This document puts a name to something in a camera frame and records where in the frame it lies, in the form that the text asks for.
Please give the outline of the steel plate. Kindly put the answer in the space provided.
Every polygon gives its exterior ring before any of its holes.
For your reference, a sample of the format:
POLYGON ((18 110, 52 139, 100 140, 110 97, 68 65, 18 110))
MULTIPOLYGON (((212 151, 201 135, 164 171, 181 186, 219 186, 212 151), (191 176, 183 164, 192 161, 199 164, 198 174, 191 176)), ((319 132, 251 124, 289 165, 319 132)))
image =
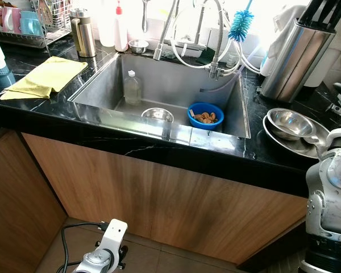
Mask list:
MULTIPOLYGON (((311 122, 314 124, 316 129, 316 135, 319 140, 319 144, 326 145, 327 135, 329 135, 330 131, 316 120, 312 119, 311 122)), ((287 149, 288 151, 297 155, 309 157, 311 159, 318 159, 318 152, 314 144, 306 142, 305 139, 285 140, 279 138, 272 132, 272 129, 275 128, 276 127, 272 125, 268 118, 264 117, 265 133, 273 142, 277 143, 278 146, 281 146, 282 148, 287 149)))

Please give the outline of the wooden cabinet door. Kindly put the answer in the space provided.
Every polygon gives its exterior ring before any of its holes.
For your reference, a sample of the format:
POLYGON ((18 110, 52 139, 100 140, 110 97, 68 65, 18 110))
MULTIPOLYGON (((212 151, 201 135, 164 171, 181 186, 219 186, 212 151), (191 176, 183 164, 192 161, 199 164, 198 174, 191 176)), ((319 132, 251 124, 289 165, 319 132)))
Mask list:
POLYGON ((0 129, 0 273, 35 273, 65 220, 18 133, 0 129))
POLYGON ((154 172, 150 237, 241 264, 300 224, 305 199, 176 167, 154 172))
POLYGON ((152 162, 27 133, 23 138, 70 216, 115 218, 130 233, 150 238, 152 162))

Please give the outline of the blue plastic bowl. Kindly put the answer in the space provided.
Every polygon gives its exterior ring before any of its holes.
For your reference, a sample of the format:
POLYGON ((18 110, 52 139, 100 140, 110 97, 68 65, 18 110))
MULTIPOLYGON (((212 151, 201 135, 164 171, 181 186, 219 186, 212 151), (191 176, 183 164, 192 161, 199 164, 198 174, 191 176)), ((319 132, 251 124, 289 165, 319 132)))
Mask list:
POLYGON ((191 104, 187 109, 187 117, 190 120, 190 124, 192 127, 196 127, 198 129, 204 129, 212 131, 217 128, 224 119, 224 113, 220 107, 215 106, 214 104, 210 104, 209 102, 195 102, 191 104), (193 117, 196 114, 202 114, 203 112, 214 112, 218 117, 218 122, 214 124, 202 124, 201 122, 197 122, 193 117))

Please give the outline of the brown food pieces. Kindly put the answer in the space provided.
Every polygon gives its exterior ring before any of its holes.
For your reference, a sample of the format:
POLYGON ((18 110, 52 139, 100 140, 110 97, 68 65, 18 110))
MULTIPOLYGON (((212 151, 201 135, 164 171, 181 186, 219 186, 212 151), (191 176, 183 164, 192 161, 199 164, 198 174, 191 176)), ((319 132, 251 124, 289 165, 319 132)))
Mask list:
POLYGON ((214 112, 203 112, 202 114, 194 115, 193 118, 202 124, 214 124, 218 122, 218 117, 214 112))

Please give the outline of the clear plastic bottle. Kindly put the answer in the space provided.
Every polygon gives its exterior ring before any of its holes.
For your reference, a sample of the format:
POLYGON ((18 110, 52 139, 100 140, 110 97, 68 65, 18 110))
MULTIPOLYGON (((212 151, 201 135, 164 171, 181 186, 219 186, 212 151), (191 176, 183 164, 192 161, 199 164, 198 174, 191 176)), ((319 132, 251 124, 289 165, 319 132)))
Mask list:
POLYGON ((123 80, 124 101, 132 106, 139 106, 142 101, 142 82, 135 71, 127 71, 123 80))

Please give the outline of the yellow cloth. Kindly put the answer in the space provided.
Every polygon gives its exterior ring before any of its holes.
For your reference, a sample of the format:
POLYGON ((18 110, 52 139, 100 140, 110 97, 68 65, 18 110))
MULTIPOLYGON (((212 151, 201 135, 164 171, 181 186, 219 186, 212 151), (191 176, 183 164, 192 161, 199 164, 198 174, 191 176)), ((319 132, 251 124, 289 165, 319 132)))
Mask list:
POLYGON ((56 56, 36 66, 28 75, 17 83, 4 89, 0 96, 2 101, 49 98, 52 93, 58 93, 72 78, 88 66, 87 62, 67 60, 56 56))

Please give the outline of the tiny steel bowl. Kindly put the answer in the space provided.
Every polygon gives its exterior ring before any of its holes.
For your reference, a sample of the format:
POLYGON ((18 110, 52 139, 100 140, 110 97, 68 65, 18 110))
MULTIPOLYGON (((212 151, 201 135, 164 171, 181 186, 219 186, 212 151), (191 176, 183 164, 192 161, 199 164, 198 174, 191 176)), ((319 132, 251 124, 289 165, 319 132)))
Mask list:
POLYGON ((134 54, 143 54, 147 51, 147 47, 149 47, 149 42, 146 40, 136 39, 131 40, 127 43, 129 49, 134 54))

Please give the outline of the large steel bowl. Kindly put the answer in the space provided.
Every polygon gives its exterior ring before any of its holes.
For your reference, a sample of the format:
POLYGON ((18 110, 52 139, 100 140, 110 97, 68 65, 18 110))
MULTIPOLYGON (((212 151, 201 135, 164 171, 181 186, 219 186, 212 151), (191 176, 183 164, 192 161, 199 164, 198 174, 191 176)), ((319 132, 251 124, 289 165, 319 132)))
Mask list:
POLYGON ((316 135, 317 132, 308 117, 284 107, 269 110, 266 118, 271 125, 272 134, 283 140, 301 140, 316 135))

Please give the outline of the dark green sponge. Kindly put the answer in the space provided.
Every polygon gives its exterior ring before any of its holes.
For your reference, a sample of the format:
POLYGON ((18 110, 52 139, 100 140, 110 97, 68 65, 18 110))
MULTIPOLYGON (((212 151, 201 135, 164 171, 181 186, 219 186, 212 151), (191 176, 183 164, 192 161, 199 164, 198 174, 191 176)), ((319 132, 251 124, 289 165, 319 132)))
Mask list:
POLYGON ((200 53, 199 57, 197 57, 196 63, 199 64, 199 65, 210 64, 212 62, 212 60, 214 59, 215 54, 217 54, 217 52, 215 52, 214 49, 212 49, 212 48, 205 48, 200 53))

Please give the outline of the chrome flexible faucet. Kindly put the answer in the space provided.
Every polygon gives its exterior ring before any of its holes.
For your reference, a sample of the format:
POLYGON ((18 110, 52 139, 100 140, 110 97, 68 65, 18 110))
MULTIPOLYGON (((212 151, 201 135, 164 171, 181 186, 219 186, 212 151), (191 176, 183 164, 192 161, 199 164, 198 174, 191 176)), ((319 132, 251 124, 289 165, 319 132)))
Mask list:
MULTIPOLYGON (((228 19, 227 16, 227 10, 223 7, 223 3, 220 0, 214 0, 215 5, 217 6, 217 11, 218 11, 218 41, 217 41, 217 49, 215 50, 214 56, 209 64, 202 65, 202 66, 193 66, 190 65, 189 63, 186 63, 181 55, 178 54, 177 49, 176 49, 176 40, 173 37, 170 37, 170 40, 168 42, 168 45, 172 49, 172 52, 176 58, 181 64, 186 65, 189 68, 195 68, 195 69, 205 69, 209 70, 209 77, 212 78, 213 80, 217 80, 222 76, 223 69, 218 66, 218 63, 222 57, 227 54, 228 51, 228 46, 222 49, 223 45, 223 27, 225 25, 231 25, 230 20, 228 19)), ((182 11, 179 11, 180 0, 173 0, 171 3, 171 7, 168 13, 168 16, 164 22, 163 25, 163 30, 161 32, 160 40, 157 45, 157 47, 154 50, 154 55, 153 58, 154 60, 161 60, 162 54, 163 54, 163 46, 166 45, 166 37, 168 36, 169 33, 172 34, 172 32, 176 28, 176 19, 178 15, 181 15, 182 11)))

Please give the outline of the white plastic bottle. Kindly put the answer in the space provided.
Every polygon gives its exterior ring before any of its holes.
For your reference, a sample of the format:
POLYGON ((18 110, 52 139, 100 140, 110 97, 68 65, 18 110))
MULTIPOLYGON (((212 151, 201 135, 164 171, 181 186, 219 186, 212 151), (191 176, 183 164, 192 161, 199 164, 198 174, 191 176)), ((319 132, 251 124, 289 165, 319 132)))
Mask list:
POLYGON ((100 0, 97 11, 98 34, 103 47, 114 47, 114 16, 118 0, 100 0))

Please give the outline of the steel ladle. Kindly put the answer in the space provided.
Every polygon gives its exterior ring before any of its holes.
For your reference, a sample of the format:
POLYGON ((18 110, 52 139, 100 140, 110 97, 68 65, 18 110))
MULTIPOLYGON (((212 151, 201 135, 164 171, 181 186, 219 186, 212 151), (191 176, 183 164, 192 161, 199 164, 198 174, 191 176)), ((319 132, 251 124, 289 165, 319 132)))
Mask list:
POLYGON ((143 33, 147 33, 149 26, 148 26, 148 6, 150 0, 142 0, 142 17, 141 17, 141 29, 143 33))

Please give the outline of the blue cup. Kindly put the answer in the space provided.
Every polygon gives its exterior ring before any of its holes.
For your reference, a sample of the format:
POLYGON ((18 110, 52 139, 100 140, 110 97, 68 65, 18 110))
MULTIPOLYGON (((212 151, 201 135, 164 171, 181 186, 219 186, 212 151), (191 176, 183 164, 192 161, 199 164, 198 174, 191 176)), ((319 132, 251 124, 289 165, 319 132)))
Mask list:
POLYGON ((36 11, 21 11, 20 12, 20 31, 22 34, 31 36, 41 36, 43 29, 36 11))

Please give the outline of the pink cup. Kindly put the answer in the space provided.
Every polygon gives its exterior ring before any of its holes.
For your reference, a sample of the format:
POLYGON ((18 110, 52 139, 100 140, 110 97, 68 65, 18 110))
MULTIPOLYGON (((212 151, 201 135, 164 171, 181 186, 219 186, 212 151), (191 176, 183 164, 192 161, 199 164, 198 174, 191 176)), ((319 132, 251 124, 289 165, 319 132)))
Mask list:
POLYGON ((21 34, 22 30, 20 26, 20 19, 22 16, 20 15, 22 11, 16 7, 4 7, 2 8, 2 23, 3 23, 3 32, 5 33, 14 33, 21 34))

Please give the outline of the black handled knives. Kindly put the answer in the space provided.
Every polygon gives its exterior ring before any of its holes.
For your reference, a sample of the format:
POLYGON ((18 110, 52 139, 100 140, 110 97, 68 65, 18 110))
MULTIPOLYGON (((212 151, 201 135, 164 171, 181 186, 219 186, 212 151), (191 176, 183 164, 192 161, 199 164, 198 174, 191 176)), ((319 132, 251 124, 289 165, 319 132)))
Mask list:
POLYGON ((334 33, 341 20, 341 0, 311 0, 298 18, 298 25, 334 33))

